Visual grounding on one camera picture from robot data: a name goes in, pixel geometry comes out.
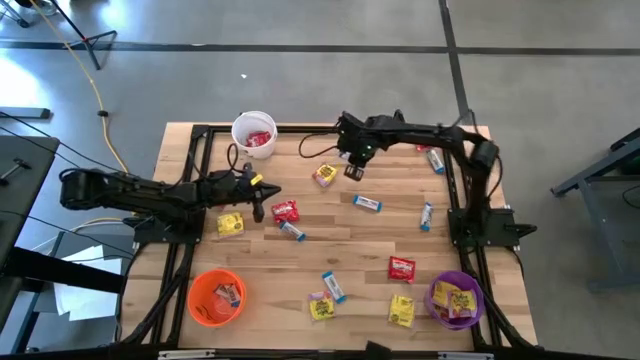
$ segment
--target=butcher block tabletop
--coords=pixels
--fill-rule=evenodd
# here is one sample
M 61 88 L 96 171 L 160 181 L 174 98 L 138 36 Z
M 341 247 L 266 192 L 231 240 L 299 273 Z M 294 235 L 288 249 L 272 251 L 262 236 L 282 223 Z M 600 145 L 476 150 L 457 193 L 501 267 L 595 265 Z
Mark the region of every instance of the butcher block tabletop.
M 174 183 L 180 178 L 193 125 L 167 124 L 154 180 Z M 489 137 L 487 127 L 480 126 L 479 131 Z M 439 273 L 460 270 L 447 226 L 450 203 L 445 176 L 435 174 L 424 154 L 414 146 L 398 144 L 387 152 L 377 152 L 362 181 L 346 178 L 342 167 L 334 182 L 322 188 L 311 174 L 323 162 L 337 163 L 337 150 L 313 159 L 301 158 L 298 144 L 304 135 L 279 134 L 275 152 L 267 160 L 240 156 L 238 167 L 250 161 L 254 170 L 264 176 L 264 182 L 282 187 L 282 192 L 264 203 L 266 216 L 262 223 L 253 221 L 252 207 L 246 204 L 227 206 L 222 211 L 208 210 L 190 278 L 215 268 L 230 269 L 246 284 L 246 306 L 237 319 L 221 328 L 203 327 L 185 310 L 180 348 L 362 350 L 367 341 L 374 341 L 392 350 L 472 350 L 469 330 L 445 329 L 429 316 L 423 302 L 429 284 Z M 336 140 L 335 135 L 312 137 L 304 143 L 303 153 L 314 154 L 335 145 Z M 215 135 L 210 170 L 229 168 L 226 150 L 231 141 L 228 133 Z M 203 147 L 199 146 L 196 164 L 200 164 Z M 489 188 L 495 184 L 497 173 L 494 168 Z M 382 211 L 356 207 L 356 194 L 382 202 Z M 300 221 L 295 225 L 307 234 L 303 242 L 295 241 L 274 222 L 271 206 L 286 200 L 297 202 Z M 429 232 L 419 227 L 426 201 L 434 207 Z M 505 204 L 502 187 L 491 203 L 493 207 Z M 220 239 L 217 216 L 232 211 L 243 214 L 246 231 Z M 151 244 L 133 264 L 123 298 L 123 338 L 157 299 L 167 250 L 166 244 Z M 387 278 L 389 256 L 416 262 L 415 283 Z M 486 248 L 486 256 L 495 300 L 521 335 L 536 343 L 514 254 Z M 179 252 L 177 264 L 181 258 Z M 322 274 L 329 270 L 347 300 L 336 305 L 335 318 L 314 322 L 307 297 L 326 290 Z M 394 294 L 415 300 L 412 328 L 387 321 Z M 163 339 L 168 334 L 175 298 L 174 295 L 167 306 Z M 488 340 L 486 319 L 482 325 Z

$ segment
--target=red candy wrapper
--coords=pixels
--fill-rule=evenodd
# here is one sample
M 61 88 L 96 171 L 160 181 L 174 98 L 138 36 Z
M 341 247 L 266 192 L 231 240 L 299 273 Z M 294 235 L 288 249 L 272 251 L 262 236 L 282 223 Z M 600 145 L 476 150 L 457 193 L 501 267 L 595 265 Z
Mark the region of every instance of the red candy wrapper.
M 271 133 L 268 131 L 256 131 L 247 136 L 248 147 L 262 146 L 271 140 Z
M 413 284 L 416 275 L 416 262 L 400 259 L 395 256 L 389 257 L 389 279 L 404 280 Z
M 296 202 L 293 200 L 273 205 L 271 207 L 271 212 L 273 212 L 273 218 L 278 224 L 285 221 L 295 222 L 300 220 L 300 214 L 298 214 Z

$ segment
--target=concrete floor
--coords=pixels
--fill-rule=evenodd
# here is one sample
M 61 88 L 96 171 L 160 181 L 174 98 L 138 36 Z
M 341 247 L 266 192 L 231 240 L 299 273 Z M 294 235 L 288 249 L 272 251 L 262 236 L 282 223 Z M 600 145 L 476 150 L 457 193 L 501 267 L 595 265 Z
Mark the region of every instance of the concrete floor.
M 120 41 L 445 45 L 437 0 L 61 3 L 86 35 L 116 29 Z M 640 47 L 640 5 L 631 0 L 450 0 L 449 7 L 459 46 Z M 55 40 L 41 20 L 32 20 L 21 29 L 2 19 L 0 37 Z M 59 16 L 52 20 L 72 38 Z M 113 143 L 141 176 L 152 175 L 170 121 L 232 121 L 254 109 L 278 122 L 334 122 L 341 110 L 366 117 L 401 108 L 408 121 L 425 124 L 457 115 L 447 55 L 114 51 L 100 57 L 105 68 L 92 74 L 112 113 Z M 501 146 L 507 199 L 518 220 L 539 227 L 525 238 L 521 256 L 540 344 L 637 358 L 639 293 L 587 292 L 587 280 L 604 276 L 594 229 L 579 194 L 556 199 L 548 189 L 638 127 L 640 59 L 461 56 L 460 62 L 469 105 Z M 0 50 L 0 73 L 3 105 L 51 108 L 50 121 L 32 123 L 117 165 L 102 142 L 95 97 L 69 54 Z M 29 134 L 10 121 L 0 124 Z M 63 210 L 56 177 L 66 167 L 55 161 L 32 215 L 66 227 L 122 215 Z M 55 233 L 29 221 L 19 244 L 31 248 Z

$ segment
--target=yellow snack bag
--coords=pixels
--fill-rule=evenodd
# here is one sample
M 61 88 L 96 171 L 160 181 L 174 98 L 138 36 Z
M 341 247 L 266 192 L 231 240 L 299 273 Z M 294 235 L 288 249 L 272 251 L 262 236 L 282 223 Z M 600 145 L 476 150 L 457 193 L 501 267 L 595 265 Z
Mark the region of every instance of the yellow snack bag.
M 433 296 L 431 299 L 436 303 L 436 305 L 443 308 L 449 308 L 449 292 L 451 291 L 460 291 L 460 288 L 445 281 L 438 281 L 433 289 Z
M 309 310 L 313 320 L 325 320 L 336 316 L 333 298 L 328 291 L 309 294 Z
M 244 233 L 244 220 L 239 212 L 218 216 L 218 234 L 220 238 Z
M 389 307 L 389 322 L 410 328 L 413 325 L 414 303 L 406 296 L 393 295 Z
M 327 187 L 338 174 L 338 169 L 329 165 L 322 164 L 311 177 L 313 177 L 322 187 Z
M 473 291 L 454 290 L 449 293 L 449 318 L 473 317 L 478 312 Z

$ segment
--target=white paper cup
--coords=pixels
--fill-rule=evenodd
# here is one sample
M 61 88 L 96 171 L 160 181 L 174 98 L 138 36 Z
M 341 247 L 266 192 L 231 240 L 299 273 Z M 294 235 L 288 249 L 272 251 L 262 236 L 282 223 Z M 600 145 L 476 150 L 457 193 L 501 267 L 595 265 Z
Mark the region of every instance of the white paper cup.
M 258 147 L 246 146 L 247 137 L 255 131 L 268 131 L 271 134 L 271 139 L 266 144 Z M 262 111 L 248 111 L 240 114 L 233 122 L 231 136 L 236 145 L 238 145 L 238 150 L 243 151 L 254 159 L 266 159 L 271 156 L 276 148 L 278 128 L 275 121 L 268 114 Z

